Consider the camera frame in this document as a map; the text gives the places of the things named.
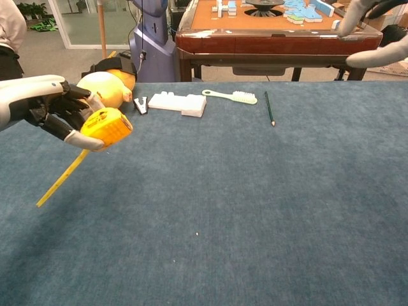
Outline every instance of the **person's sleeve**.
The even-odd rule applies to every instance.
[[[0,26],[17,53],[27,32],[26,21],[13,0],[0,0]]]

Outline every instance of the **blue robot body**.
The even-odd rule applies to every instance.
[[[142,10],[143,21],[133,29],[130,39],[132,61],[140,64],[140,54],[146,52],[138,73],[138,82],[179,82],[180,69],[174,41],[168,39],[167,0],[132,0]]]

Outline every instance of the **plush toy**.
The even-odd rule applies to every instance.
[[[77,86],[97,94],[105,107],[119,108],[123,101],[132,101],[131,90],[119,77],[106,71],[85,75]]]
[[[127,72],[123,72],[119,69],[108,69],[106,72],[109,72],[118,78],[120,78],[123,82],[123,84],[130,90],[132,91],[133,88],[135,87],[136,84],[136,78],[135,75],[132,75]]]

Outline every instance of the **toothbrush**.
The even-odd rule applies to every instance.
[[[209,89],[205,89],[202,92],[202,94],[204,96],[221,97],[221,98],[230,99],[232,101],[252,104],[252,105],[258,102],[258,99],[256,99],[254,94],[251,94],[249,92],[243,92],[243,91],[234,91],[232,94],[223,94],[221,92],[216,92],[216,91],[211,91]]]

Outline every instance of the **glass door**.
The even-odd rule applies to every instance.
[[[96,0],[49,0],[66,48],[101,48]],[[127,0],[104,0],[107,48],[128,49],[140,11]]]

